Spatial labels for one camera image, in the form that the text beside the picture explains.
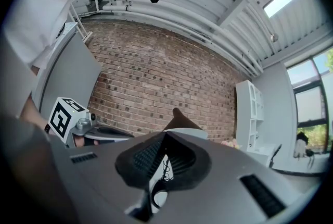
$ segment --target window frame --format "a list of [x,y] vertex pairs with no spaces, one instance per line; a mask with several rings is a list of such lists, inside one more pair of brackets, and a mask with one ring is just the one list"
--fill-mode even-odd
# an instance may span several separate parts
[[[325,143],[324,143],[323,152],[315,152],[315,154],[321,154],[321,153],[326,154],[326,153],[329,152],[329,151],[327,151],[328,139],[329,139],[329,115],[328,115],[327,97],[326,97],[326,92],[325,92],[325,88],[324,88],[324,83],[323,83],[323,80],[322,80],[322,75],[319,73],[319,70],[318,70],[317,65],[314,61],[314,58],[316,56],[330,50],[331,48],[332,48],[332,45],[330,45],[329,47],[325,48],[324,50],[316,53],[315,55],[310,55],[307,58],[301,60],[300,62],[297,62],[297,63],[295,63],[295,64],[286,68],[287,71],[288,71],[288,69],[291,69],[295,66],[298,66],[298,65],[310,60],[312,62],[312,65],[314,66],[316,72],[317,72],[317,75],[319,76],[319,80],[315,80],[315,81],[312,81],[312,82],[310,82],[306,85],[301,85],[299,87],[296,87],[295,89],[292,89],[293,94],[294,94],[295,104],[296,104],[297,128],[308,128],[308,127],[313,127],[313,126],[317,126],[317,125],[326,124],[326,134],[325,134]],[[309,120],[309,121],[299,123],[298,122],[298,106],[297,106],[296,94],[314,89],[316,87],[320,88],[323,99],[324,99],[325,118],[316,119],[316,120]]]

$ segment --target white ceiling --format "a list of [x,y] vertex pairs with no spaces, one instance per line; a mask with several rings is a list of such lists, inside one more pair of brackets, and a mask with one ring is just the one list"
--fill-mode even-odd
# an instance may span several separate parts
[[[315,45],[319,40],[321,43],[323,40],[327,44],[332,43],[328,16],[319,0],[294,0],[272,18],[268,18],[263,10],[263,6],[271,0],[161,1],[163,3],[157,4],[110,2],[109,5],[129,4],[145,11],[158,9],[159,12],[167,13],[168,19],[160,15],[156,17],[153,12],[140,15],[108,14],[108,18],[146,22],[188,36],[223,55],[251,77],[260,75],[262,68],[306,46]],[[170,4],[177,7],[170,9]],[[145,15],[156,18],[146,19]],[[185,21],[178,21],[178,27],[171,26],[165,20],[173,17],[180,17]],[[278,34],[277,42],[271,42],[271,33]]]

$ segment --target gray floor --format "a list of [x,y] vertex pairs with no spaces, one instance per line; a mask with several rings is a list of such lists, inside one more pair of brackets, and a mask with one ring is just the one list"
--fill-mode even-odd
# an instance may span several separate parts
[[291,175],[283,175],[290,184],[299,192],[305,193],[315,185],[320,184],[318,177],[299,177]]

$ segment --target corrugated metal ceiling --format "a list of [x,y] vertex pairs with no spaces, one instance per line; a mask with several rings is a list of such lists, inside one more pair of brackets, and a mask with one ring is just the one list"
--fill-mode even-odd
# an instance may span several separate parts
[[[161,16],[156,16],[151,9],[158,9],[159,12],[167,13],[170,18],[181,17],[185,21],[195,24],[197,28],[187,26],[186,24],[177,23],[180,28],[188,28],[188,36],[191,38],[206,38],[200,43],[213,48],[215,51],[224,55],[232,61],[238,68],[248,75],[255,77],[262,73],[261,62],[272,58],[277,53],[284,51],[288,47],[293,47],[296,42],[300,42],[306,36],[309,36],[315,30],[328,25],[328,16],[325,13],[319,0],[294,0],[276,13],[273,17],[268,18],[263,10],[263,6],[271,0],[162,0],[166,3],[148,4],[141,1],[128,2],[109,2],[109,9],[112,6],[129,5],[133,9],[139,6],[144,10],[144,14],[135,13],[115,13],[110,18],[120,18],[135,20],[140,22],[149,22],[157,26],[163,26],[178,32],[186,33],[184,29],[179,29],[175,25],[171,26],[162,23],[159,20],[165,20]],[[177,5],[179,8],[170,9],[168,4]],[[210,23],[198,20],[198,17],[189,14],[184,9],[189,9],[193,14],[203,17],[210,23],[220,26],[223,31],[216,30]],[[104,10],[99,15],[106,15]],[[145,16],[155,16],[152,20],[145,20]],[[270,34],[277,33],[279,39],[272,43]]]

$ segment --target white shelving unit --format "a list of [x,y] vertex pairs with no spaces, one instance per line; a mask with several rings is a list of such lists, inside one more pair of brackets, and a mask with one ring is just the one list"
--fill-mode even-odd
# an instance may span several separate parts
[[250,82],[236,85],[237,91],[237,132],[236,139],[241,150],[268,166],[275,146],[264,143],[260,125],[264,121],[264,98]]

